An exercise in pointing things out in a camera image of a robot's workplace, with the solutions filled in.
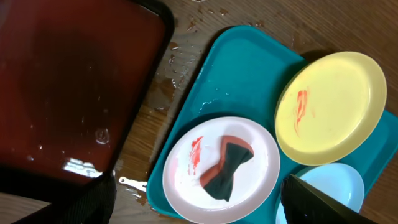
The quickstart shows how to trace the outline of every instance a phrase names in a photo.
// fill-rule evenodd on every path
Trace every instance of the wooden surface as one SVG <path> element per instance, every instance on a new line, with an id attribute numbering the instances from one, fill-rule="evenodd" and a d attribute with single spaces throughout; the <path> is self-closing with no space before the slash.
<path id="1" fill-rule="evenodd" d="M 164 0 L 178 26 L 131 129 L 116 176 L 145 182 L 183 94 L 198 74 L 198 63 L 225 27 L 258 26 L 279 42 L 314 60 L 353 50 L 374 58 L 388 84 L 386 108 L 398 115 L 398 2 L 395 0 Z M 169 65 L 169 58 L 174 62 Z M 10 223 L 46 203 L 0 194 L 0 223 Z M 367 196 L 361 214 L 378 223 L 398 223 L 398 156 Z M 183 222 L 150 209 L 145 193 L 118 183 L 111 223 Z"/>

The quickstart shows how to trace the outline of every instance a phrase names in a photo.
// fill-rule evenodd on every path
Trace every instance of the blue plastic tray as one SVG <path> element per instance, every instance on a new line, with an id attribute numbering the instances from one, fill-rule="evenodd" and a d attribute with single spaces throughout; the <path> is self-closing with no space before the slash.
<path id="1" fill-rule="evenodd" d="M 241 116 L 263 125 L 275 136 L 274 113 L 287 82 L 307 62 L 253 27 L 234 27 L 213 44 L 174 124 L 147 184 L 147 198 L 158 212 L 182 218 L 167 202 L 162 173 L 173 145 L 196 125 L 220 116 Z M 372 135 L 340 162 L 351 165 L 369 190 L 398 147 L 398 118 L 385 111 Z M 280 151 L 280 174 L 268 199 L 238 223 L 274 223 L 280 183 L 305 166 Z"/>

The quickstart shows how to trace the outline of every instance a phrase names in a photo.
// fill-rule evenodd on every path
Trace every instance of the yellow plate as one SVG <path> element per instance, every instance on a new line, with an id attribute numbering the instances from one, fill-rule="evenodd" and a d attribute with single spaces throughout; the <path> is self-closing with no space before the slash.
<path id="1" fill-rule="evenodd" d="M 357 52 L 323 57 L 300 71 L 280 98 L 280 148 L 301 164 L 335 162 L 372 133 L 386 97 L 386 79 L 372 58 Z"/>

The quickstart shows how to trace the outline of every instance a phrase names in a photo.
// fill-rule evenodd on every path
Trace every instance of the oval plate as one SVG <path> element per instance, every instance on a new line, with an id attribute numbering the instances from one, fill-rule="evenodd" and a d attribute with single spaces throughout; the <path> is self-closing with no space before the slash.
<path id="1" fill-rule="evenodd" d="M 363 180 L 358 171 L 349 165 L 333 163 L 308 167 L 301 170 L 297 176 L 354 212 L 359 212 L 362 207 L 365 194 Z M 280 196 L 276 205 L 276 224 L 286 224 Z"/>
<path id="2" fill-rule="evenodd" d="M 200 177 L 220 160 L 222 136 L 243 139 L 254 157 L 233 176 L 229 202 L 215 200 L 200 185 Z M 279 150 L 271 134 L 251 120 L 216 118 L 191 129 L 174 145 L 163 172 L 165 196 L 182 217 L 196 223 L 229 223 L 249 215 L 272 192 L 279 175 Z"/>
<path id="3" fill-rule="evenodd" d="M 357 52 L 313 62 L 286 87 L 275 116 L 280 148 L 315 166 L 348 155 L 372 133 L 386 104 L 380 66 Z"/>

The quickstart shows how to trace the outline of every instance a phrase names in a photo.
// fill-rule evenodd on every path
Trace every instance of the red sauce smear on pink plate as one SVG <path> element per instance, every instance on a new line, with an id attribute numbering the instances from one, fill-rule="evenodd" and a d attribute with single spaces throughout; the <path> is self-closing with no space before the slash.
<path id="1" fill-rule="evenodd" d="M 196 175 L 196 168 L 198 163 L 200 162 L 200 153 L 201 153 L 201 139 L 203 138 L 203 136 L 200 136 L 198 139 L 193 140 L 192 142 L 192 149 L 191 152 L 189 153 L 189 157 L 191 159 L 191 164 L 192 165 L 192 169 L 193 169 L 193 175 Z M 190 171 L 190 164 L 188 165 L 188 175 L 191 175 L 191 171 Z"/>
<path id="2" fill-rule="evenodd" d="M 299 136 L 299 123 L 301 119 L 305 116 L 305 111 L 307 109 L 307 101 L 308 101 L 308 91 L 307 90 L 300 90 L 297 94 L 297 120 L 294 123 L 294 130 L 296 134 Z"/>

